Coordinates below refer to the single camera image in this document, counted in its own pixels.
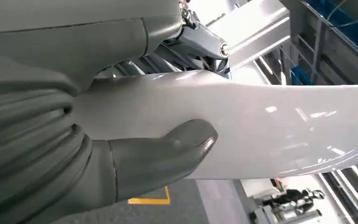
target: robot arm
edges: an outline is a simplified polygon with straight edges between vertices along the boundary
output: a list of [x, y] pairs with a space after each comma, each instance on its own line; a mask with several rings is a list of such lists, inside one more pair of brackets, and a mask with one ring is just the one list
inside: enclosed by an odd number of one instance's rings
[[74, 98], [101, 69], [153, 52], [182, 17], [175, 1], [71, 2], [0, 0], [0, 223], [49, 223], [158, 189], [217, 139], [196, 118], [161, 138], [90, 139]]

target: bolt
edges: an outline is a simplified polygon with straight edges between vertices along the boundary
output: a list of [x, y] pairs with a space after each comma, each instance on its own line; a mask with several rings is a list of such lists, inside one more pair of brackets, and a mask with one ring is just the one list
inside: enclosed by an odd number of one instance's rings
[[220, 45], [220, 54], [223, 57], [227, 57], [228, 54], [230, 54], [230, 46], [226, 42], [221, 43], [221, 45]]

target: wire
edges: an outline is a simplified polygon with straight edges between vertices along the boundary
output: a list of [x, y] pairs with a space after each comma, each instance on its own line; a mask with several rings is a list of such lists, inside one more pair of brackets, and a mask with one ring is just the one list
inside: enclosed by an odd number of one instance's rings
[[341, 25], [330, 25], [330, 27], [347, 27], [347, 26], [350, 26], [350, 25], [353, 25], [353, 24], [356, 24], [358, 23], [358, 20], [355, 20], [355, 21], [352, 21], [352, 22], [348, 22], [348, 23], [345, 23], [345, 24], [341, 24]]
[[329, 16], [327, 16], [327, 21], [330, 20], [331, 16], [337, 11], [337, 9], [340, 8], [340, 6], [342, 6], [344, 3], [346, 3], [347, 0], [343, 0], [340, 4], [338, 4], [333, 11], [329, 14]]

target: white curved panel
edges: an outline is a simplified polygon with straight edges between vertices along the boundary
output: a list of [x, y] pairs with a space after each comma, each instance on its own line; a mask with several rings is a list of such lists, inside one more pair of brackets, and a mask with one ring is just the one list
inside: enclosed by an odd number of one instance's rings
[[358, 85], [251, 86], [208, 71], [152, 74], [94, 83], [74, 114], [94, 139], [159, 137], [187, 120], [208, 120], [219, 138], [190, 178], [291, 176], [358, 163]]

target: blue panel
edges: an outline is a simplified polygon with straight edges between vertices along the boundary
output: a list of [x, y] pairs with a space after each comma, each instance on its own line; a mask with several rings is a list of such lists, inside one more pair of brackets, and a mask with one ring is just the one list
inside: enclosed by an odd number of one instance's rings
[[313, 85], [312, 81], [305, 72], [298, 66], [291, 69], [293, 75], [291, 78], [292, 85]]
[[[308, 0], [307, 1], [314, 9], [316, 9], [321, 15], [327, 18], [331, 11], [337, 6], [331, 0]], [[341, 9], [335, 11], [331, 16], [330, 22], [337, 26], [341, 24], [346, 24], [353, 22], [353, 19], [348, 16]], [[346, 35], [350, 40], [352, 40], [358, 46], [358, 23], [346, 26], [346, 27], [337, 27], [344, 35]]]

